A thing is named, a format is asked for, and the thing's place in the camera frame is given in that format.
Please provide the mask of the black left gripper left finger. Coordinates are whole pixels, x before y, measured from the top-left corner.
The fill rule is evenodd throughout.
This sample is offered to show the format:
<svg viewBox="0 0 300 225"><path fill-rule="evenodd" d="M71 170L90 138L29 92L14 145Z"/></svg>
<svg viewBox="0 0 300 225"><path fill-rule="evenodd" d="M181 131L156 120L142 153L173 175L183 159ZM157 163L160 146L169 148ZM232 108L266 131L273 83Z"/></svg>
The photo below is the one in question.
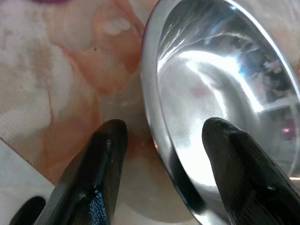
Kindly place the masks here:
<svg viewBox="0 0 300 225"><path fill-rule="evenodd" d="M127 146L124 121L100 125L64 170L35 224L112 224Z"/></svg>

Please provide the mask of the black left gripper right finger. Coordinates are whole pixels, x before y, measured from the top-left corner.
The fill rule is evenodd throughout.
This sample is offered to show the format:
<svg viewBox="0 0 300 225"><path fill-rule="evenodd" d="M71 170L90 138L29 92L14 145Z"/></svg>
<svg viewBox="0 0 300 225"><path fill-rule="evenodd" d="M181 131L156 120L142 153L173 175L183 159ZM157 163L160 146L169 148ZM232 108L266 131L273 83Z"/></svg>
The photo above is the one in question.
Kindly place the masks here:
<svg viewBox="0 0 300 225"><path fill-rule="evenodd" d="M300 196L291 180L247 132L213 117L202 142L232 225L298 225Z"/></svg>

